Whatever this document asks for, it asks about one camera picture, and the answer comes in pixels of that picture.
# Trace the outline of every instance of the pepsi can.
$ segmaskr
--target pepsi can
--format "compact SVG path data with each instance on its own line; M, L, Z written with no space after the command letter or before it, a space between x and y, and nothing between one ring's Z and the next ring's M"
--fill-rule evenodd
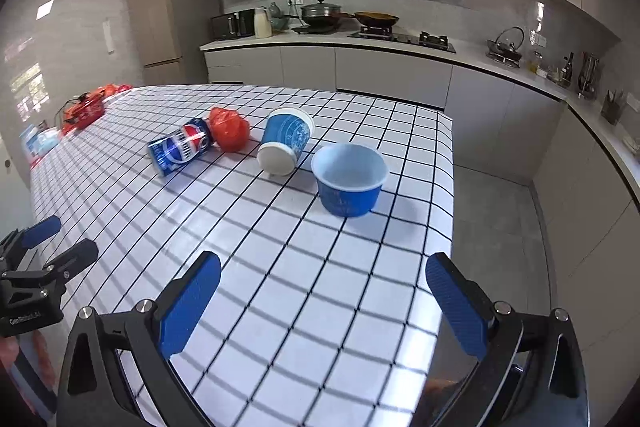
M161 176L177 171L211 147L211 132L202 118L193 118L169 136L149 142L149 156Z

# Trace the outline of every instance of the microwave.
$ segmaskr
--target microwave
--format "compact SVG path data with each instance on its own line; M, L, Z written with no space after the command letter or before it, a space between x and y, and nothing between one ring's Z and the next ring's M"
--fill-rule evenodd
M251 9L212 17L213 39L227 41L255 35L254 13Z

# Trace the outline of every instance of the table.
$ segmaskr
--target table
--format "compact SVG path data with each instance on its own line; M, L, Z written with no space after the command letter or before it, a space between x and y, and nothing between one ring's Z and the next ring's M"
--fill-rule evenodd
M247 147L214 148L160 178L146 143L213 105L250 122ZM273 178L255 154L282 105L309 112L316 130L300 167ZM440 326L424 263L450 253L451 127L428 108L343 92L213 85L121 95L32 171L34 217L63 223L43 262L82 237L100 250L67 285L65 324L87 304L108 313L155 298L210 250L222 281L171 362L215 425L407 425ZM310 172L314 150L347 140L379 149L390 170L373 212L354 219L324 210ZM122 363L143 414L162 425L130 353Z

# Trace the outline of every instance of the bolt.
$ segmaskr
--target bolt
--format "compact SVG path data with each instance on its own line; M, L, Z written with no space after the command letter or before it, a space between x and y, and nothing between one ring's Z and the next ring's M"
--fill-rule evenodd
M494 303L494 310L498 315L509 315L511 313L511 305L504 301Z
M151 299L142 299L142 301L136 304L136 309L140 313L146 313L151 309L151 306L154 305L154 302Z
M81 319L88 319L89 317L91 317L93 312L94 312L93 308L89 306L85 306L84 308L80 308L80 311L78 312L78 317L80 317Z
M556 316L556 319L561 322L567 322L567 320L569 320L569 314L562 308L556 308L554 315Z

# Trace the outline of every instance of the refrigerator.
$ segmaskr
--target refrigerator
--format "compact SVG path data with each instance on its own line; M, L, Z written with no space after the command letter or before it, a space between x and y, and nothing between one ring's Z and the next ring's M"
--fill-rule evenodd
M212 41L220 0L127 0L145 85L207 84L199 47Z

